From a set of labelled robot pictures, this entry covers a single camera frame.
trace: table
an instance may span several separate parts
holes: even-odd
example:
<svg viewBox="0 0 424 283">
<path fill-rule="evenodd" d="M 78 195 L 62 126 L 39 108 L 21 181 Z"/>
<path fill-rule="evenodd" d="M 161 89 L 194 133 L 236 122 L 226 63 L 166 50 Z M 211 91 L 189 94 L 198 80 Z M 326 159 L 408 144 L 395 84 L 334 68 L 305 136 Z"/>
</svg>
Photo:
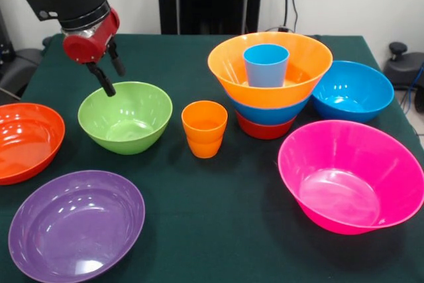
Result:
<svg viewBox="0 0 424 283">
<path fill-rule="evenodd" d="M 134 182 L 146 202 L 146 222 L 130 253 L 94 282 L 422 282 L 424 210 L 407 223 L 359 236 L 342 236 L 312 223 L 283 185 L 276 159 L 282 139 L 258 141 L 236 124 L 229 99 L 207 67 L 207 55 L 227 36 L 119 35 L 127 76 L 164 89 L 174 114 L 162 138 L 146 152 L 120 156 L 95 144 L 79 127 L 77 111 L 97 80 L 67 59 L 55 36 L 24 100 L 57 110 L 64 143 L 37 177 L 0 188 L 0 282 L 32 282 L 12 263 L 9 224 L 23 200 L 47 181 L 76 170 L 116 172 Z M 322 36 L 337 60 L 377 68 L 360 36 Z M 191 155 L 180 113 L 198 99 L 229 110 L 219 154 Z M 294 129 L 319 116 L 308 105 Z M 418 138 L 393 101 L 369 123 L 401 141 L 424 164 Z"/>
</svg>

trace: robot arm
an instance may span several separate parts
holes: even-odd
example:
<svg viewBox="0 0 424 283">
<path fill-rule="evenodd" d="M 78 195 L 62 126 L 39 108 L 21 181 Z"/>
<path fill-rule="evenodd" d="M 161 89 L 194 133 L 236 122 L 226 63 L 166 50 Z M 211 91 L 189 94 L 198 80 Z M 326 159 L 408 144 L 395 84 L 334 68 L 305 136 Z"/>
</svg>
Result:
<svg viewBox="0 0 424 283">
<path fill-rule="evenodd" d="M 118 14 L 107 0 L 27 0 L 40 21 L 57 19 L 65 35 L 64 50 L 74 61 L 85 64 L 108 96 L 115 89 L 97 63 L 106 52 L 120 76 L 125 74 L 114 37 L 119 27 Z"/>
</svg>

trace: cup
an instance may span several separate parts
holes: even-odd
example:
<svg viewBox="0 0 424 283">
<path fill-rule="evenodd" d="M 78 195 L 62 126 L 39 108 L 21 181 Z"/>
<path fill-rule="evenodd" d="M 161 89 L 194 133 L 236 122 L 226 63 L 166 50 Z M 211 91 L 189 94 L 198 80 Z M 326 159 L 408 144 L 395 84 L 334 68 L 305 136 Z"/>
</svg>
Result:
<svg viewBox="0 0 424 283">
<path fill-rule="evenodd" d="M 243 53 L 249 86 L 281 87 L 284 84 L 289 51 L 277 44 L 258 44 Z"/>
<path fill-rule="evenodd" d="M 213 101 L 196 101 L 185 107 L 181 118 L 194 156 L 214 157 L 223 141 L 228 120 L 227 110 Z"/>
</svg>

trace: white wall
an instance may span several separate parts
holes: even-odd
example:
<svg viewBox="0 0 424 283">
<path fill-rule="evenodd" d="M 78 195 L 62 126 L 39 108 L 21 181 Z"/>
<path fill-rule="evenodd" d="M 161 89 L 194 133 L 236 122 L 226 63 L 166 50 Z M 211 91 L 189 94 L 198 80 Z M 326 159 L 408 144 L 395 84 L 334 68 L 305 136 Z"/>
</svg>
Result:
<svg viewBox="0 0 424 283">
<path fill-rule="evenodd" d="M 160 33 L 158 0 L 109 0 L 121 17 L 120 32 Z M 380 65 L 387 45 L 404 41 L 410 50 L 424 51 L 424 0 L 296 0 L 297 31 L 304 34 L 361 34 Z M 25 0 L 0 0 L 11 38 L 17 48 L 40 46 L 59 32 L 56 21 L 40 23 Z M 284 0 L 262 0 L 259 29 L 278 26 Z M 289 16 L 293 23 L 293 12 Z"/>
<path fill-rule="evenodd" d="M 120 16 L 119 32 L 160 33 L 158 0 L 108 1 Z M 57 21 L 38 21 L 25 0 L 0 0 L 0 9 L 16 48 L 42 47 L 43 38 L 60 32 Z"/>
<path fill-rule="evenodd" d="M 424 51 L 424 0 L 296 0 L 296 7 L 297 32 L 363 35 L 381 66 L 391 41 Z M 283 19 L 284 0 L 262 0 L 260 30 L 278 26 Z M 291 10 L 291 28 L 293 20 Z"/>
</svg>

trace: purple bowl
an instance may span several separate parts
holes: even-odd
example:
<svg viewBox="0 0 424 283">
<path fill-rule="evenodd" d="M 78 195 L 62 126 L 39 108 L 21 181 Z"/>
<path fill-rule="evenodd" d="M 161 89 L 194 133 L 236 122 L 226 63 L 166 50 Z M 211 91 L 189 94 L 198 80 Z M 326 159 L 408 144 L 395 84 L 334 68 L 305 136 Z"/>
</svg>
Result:
<svg viewBox="0 0 424 283">
<path fill-rule="evenodd" d="M 9 230 L 13 262 L 45 283 L 89 280 L 120 261 L 145 216 L 137 187 L 111 172 L 73 172 L 32 193 Z"/>
</svg>

